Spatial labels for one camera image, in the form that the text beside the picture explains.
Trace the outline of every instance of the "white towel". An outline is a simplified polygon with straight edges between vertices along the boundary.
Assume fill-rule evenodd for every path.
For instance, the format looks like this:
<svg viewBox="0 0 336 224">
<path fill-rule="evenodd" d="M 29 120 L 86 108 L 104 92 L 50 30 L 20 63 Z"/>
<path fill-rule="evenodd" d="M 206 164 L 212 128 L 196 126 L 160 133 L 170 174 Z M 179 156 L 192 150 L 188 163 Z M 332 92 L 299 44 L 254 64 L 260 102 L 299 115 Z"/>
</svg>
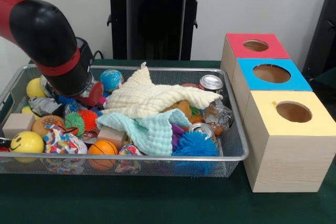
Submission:
<svg viewBox="0 0 336 224">
<path fill-rule="evenodd" d="M 156 115 L 175 102 L 188 100 L 191 106 L 205 109 L 216 99 L 223 97 L 217 93 L 180 85 L 155 85 L 152 83 L 144 62 L 141 69 L 108 98 L 107 110 L 103 113 L 118 112 L 137 119 Z"/>
</svg>

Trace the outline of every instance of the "wooden cube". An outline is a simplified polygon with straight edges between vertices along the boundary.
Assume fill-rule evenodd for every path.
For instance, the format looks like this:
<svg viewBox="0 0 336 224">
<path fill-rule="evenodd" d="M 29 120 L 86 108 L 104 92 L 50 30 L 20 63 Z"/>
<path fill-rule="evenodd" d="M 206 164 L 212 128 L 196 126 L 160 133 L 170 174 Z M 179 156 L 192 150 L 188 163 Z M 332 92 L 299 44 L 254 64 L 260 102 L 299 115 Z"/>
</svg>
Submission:
<svg viewBox="0 0 336 224">
<path fill-rule="evenodd" d="M 226 34 L 220 69 L 231 82 L 238 58 L 290 59 L 274 34 Z"/>
<path fill-rule="evenodd" d="M 10 114 L 2 128 L 6 138 L 12 139 L 22 131 L 30 131 L 35 122 L 33 114 Z"/>
<path fill-rule="evenodd" d="M 336 152 L 336 123 L 313 92 L 251 91 L 244 122 L 253 192 L 319 190 Z"/>
<path fill-rule="evenodd" d="M 120 132 L 107 126 L 103 126 L 98 134 L 98 140 L 107 140 L 120 150 L 128 140 L 126 132 Z"/>
<path fill-rule="evenodd" d="M 250 90 L 298 90 L 311 88 L 291 60 L 237 59 L 232 79 L 241 118 L 244 118 Z"/>
</svg>

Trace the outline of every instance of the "blue globe ball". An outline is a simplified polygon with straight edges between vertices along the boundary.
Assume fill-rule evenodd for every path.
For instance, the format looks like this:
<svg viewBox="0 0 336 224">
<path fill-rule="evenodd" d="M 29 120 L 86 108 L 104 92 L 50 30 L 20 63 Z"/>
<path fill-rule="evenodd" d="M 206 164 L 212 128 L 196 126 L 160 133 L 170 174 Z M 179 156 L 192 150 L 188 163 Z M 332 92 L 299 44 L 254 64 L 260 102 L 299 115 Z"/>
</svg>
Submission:
<svg viewBox="0 0 336 224">
<path fill-rule="evenodd" d="M 100 76 L 100 82 L 104 85 L 104 91 L 112 92 L 119 84 L 124 83 L 124 76 L 115 69 L 105 70 Z"/>
</svg>

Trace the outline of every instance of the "circular hole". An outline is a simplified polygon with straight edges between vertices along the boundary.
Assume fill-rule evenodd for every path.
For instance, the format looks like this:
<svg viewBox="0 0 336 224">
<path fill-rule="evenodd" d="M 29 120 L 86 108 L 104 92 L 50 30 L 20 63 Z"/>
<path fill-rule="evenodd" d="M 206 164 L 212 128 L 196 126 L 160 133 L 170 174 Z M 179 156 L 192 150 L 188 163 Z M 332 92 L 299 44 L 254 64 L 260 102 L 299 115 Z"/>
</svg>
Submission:
<svg viewBox="0 0 336 224">
<path fill-rule="evenodd" d="M 279 103 L 277 105 L 277 112 L 288 121 L 296 123 L 305 123 L 312 118 L 309 108 L 298 102 Z"/>
<path fill-rule="evenodd" d="M 284 83 L 291 77 L 286 69 L 272 64 L 258 65 L 253 69 L 253 73 L 259 79 L 272 83 Z"/>
<path fill-rule="evenodd" d="M 262 52 L 268 49 L 266 42 L 257 39 L 249 39 L 244 42 L 244 47 L 255 52 Z"/>
</svg>

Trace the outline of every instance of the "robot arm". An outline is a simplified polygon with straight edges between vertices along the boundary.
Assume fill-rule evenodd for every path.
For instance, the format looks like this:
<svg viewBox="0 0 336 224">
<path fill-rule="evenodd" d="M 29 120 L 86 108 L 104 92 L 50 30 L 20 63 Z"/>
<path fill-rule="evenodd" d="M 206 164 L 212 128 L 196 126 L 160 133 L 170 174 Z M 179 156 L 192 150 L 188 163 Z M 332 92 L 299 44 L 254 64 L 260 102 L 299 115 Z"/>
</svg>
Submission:
<svg viewBox="0 0 336 224">
<path fill-rule="evenodd" d="M 41 0 L 0 0 L 0 36 L 19 46 L 53 88 L 95 105 L 103 87 L 89 72 L 93 55 L 63 13 Z"/>
</svg>

